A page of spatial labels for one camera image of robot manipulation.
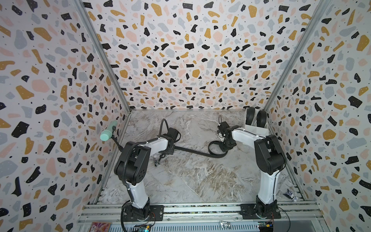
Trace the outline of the black belt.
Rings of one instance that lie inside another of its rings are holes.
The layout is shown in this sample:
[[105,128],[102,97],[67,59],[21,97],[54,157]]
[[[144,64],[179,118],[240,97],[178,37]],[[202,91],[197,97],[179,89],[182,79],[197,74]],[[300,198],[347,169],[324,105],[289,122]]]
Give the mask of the black belt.
[[246,108],[245,111],[245,125],[251,126],[255,117],[255,107]]
[[[220,150],[222,151],[222,153],[221,154],[214,153],[211,150],[212,145],[218,145]],[[205,157],[209,157],[209,158],[220,159],[220,158],[225,157],[227,155],[228,151],[231,150],[231,148],[226,146],[221,141],[212,141],[208,145],[208,153],[205,153],[205,152],[197,151],[197,150],[190,149],[190,148],[183,148],[183,147],[175,146],[174,143],[171,142],[170,146],[168,148],[166,148],[164,151],[159,152],[160,153],[159,159],[155,159],[154,165],[156,167],[158,165],[160,165],[160,161],[163,158],[165,158],[166,155],[173,155],[175,150],[185,151],[185,152],[189,152],[189,153],[193,153],[193,154],[197,154],[197,155],[201,155],[201,156],[205,156]]]
[[260,128],[264,128],[266,123],[267,123],[267,112],[265,112],[264,110],[260,110],[257,113],[256,126]]

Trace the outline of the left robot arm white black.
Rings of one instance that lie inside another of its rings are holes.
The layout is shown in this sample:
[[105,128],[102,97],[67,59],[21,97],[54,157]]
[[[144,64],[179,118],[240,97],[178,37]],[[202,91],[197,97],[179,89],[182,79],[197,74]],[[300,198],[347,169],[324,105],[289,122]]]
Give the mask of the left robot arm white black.
[[166,126],[167,132],[159,132],[154,139],[143,142],[127,142],[121,149],[121,154],[115,165],[114,173],[119,177],[130,197],[127,213],[137,220],[146,220],[150,214],[150,199],[145,191],[143,179],[147,173],[149,159],[152,155],[160,154],[156,163],[166,155],[172,155],[179,131],[170,128],[166,119],[161,126]]

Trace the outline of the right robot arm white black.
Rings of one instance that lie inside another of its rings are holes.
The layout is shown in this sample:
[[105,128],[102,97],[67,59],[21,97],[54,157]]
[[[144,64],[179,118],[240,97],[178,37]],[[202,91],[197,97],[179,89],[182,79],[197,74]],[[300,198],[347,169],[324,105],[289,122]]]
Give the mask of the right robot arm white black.
[[278,209],[276,192],[278,178],[286,167],[284,152],[275,135],[267,135],[267,129],[258,128],[250,132],[239,126],[229,126],[227,122],[218,125],[221,137],[220,148],[228,151],[241,142],[255,151],[256,164],[260,169],[260,190],[256,197],[254,213],[259,218],[266,218]]

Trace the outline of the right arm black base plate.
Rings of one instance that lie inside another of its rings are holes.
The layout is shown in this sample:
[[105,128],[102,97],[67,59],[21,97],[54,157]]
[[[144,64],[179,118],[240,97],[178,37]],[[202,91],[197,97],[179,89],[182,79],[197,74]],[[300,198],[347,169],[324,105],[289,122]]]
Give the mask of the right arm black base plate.
[[278,208],[264,215],[258,214],[255,204],[241,204],[240,209],[240,215],[243,219],[281,219],[281,214]]

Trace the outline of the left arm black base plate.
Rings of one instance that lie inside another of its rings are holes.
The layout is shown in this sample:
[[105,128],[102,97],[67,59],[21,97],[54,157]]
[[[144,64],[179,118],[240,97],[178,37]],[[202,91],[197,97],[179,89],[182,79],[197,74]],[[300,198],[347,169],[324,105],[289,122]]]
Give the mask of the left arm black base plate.
[[146,222],[162,221],[164,216],[164,205],[148,205],[144,209],[138,209],[131,205],[126,206],[122,211],[121,221],[123,222]]

